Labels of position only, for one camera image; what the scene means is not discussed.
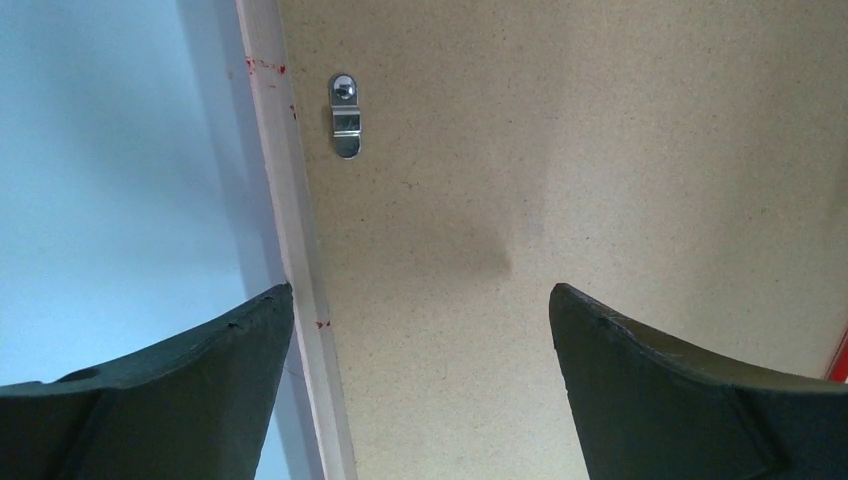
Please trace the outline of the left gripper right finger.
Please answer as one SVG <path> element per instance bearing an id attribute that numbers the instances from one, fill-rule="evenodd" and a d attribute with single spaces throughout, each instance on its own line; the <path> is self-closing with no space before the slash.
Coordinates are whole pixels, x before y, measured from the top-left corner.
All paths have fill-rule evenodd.
<path id="1" fill-rule="evenodd" d="M 593 479 L 843 479 L 847 388 L 735 360 L 556 285 L 549 320 Z"/>

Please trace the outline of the brown cardboard backing board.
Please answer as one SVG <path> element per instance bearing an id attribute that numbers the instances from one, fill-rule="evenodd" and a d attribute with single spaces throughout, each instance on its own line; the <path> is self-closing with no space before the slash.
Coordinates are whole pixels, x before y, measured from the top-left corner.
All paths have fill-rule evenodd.
<path id="1" fill-rule="evenodd" d="M 847 323 L 845 2 L 281 7 L 360 478 L 584 478 L 559 283 L 825 374 Z"/>

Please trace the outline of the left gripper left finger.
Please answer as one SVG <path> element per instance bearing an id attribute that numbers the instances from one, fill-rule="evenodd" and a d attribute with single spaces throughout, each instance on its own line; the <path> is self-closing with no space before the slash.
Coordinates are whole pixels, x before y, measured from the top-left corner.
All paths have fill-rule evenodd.
<path id="1" fill-rule="evenodd" d="M 251 479 L 294 330 L 292 288 L 51 382 L 1 390 L 5 479 Z"/>

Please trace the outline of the orange wooden picture frame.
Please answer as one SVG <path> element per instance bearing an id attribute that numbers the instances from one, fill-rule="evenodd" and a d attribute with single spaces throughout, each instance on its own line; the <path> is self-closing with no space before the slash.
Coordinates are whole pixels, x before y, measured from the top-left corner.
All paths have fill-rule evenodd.
<path id="1" fill-rule="evenodd" d="M 310 413 L 325 479 L 358 476 L 301 140 L 300 108 L 278 1 L 236 4 Z"/>

